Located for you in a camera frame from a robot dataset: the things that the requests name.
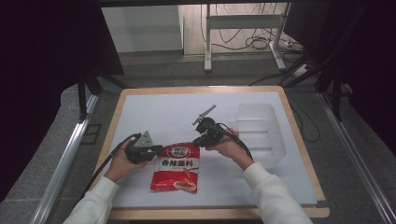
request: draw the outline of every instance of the wall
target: wall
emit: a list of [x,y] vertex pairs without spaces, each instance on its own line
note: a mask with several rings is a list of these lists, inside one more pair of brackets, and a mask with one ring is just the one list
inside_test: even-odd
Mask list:
[[102,8],[117,52],[182,49],[177,6]]

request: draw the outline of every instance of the white sleeve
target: white sleeve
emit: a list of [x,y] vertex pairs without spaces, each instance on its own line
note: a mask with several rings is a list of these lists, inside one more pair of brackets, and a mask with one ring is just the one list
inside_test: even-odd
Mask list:
[[112,200],[119,186],[102,176],[95,187],[73,209],[64,223],[107,223]]
[[265,224],[312,223],[282,180],[276,175],[270,175],[261,163],[250,165],[244,172],[244,178],[252,190],[251,197],[259,207]]

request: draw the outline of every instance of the wooden frame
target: wooden frame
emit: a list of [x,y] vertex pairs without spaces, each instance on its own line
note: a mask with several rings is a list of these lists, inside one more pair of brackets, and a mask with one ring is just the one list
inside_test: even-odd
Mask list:
[[[304,140],[300,135],[297,123],[292,114],[289,101],[284,90],[278,86],[257,86],[257,87],[178,87],[178,88],[147,88],[124,90],[118,101],[113,119],[111,120],[104,145],[96,165],[96,169],[104,162],[109,154],[111,143],[126,96],[139,94],[175,94],[175,93],[216,93],[216,92],[258,92],[277,91],[288,117],[290,127],[295,136],[297,146],[300,149],[306,171],[308,172],[314,191],[319,203],[326,202],[318,177],[306,150]],[[309,217],[327,217],[330,214],[328,206],[303,206]],[[113,208],[109,219],[128,220],[181,220],[181,219],[260,219],[259,209],[256,207],[210,207],[210,208]]]

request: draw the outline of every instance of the hand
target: hand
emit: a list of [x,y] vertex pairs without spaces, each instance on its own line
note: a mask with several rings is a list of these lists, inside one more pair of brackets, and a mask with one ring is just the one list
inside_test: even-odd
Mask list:
[[132,142],[132,139],[129,139],[120,147],[111,161],[110,168],[105,173],[105,177],[113,182],[117,182],[133,170],[143,168],[149,163],[148,161],[142,161],[138,164],[133,164],[126,158],[124,149],[130,142]]
[[[234,129],[227,129],[226,132],[233,133],[239,137],[239,132]],[[208,151],[218,151],[224,157],[235,161],[242,170],[246,170],[251,164],[254,163],[253,159],[251,159],[246,154],[244,149],[242,149],[238,144],[235,143],[233,139],[227,135],[224,135],[216,145],[206,147],[205,149]]]

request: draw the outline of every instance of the black curtain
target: black curtain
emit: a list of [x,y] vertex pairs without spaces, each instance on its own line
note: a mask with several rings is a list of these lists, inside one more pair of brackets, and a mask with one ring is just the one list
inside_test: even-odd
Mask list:
[[395,11],[394,1],[369,2],[339,68],[353,90],[350,103],[396,155]]
[[8,2],[0,6],[1,201],[54,121],[61,93],[87,68],[123,75],[101,8]]

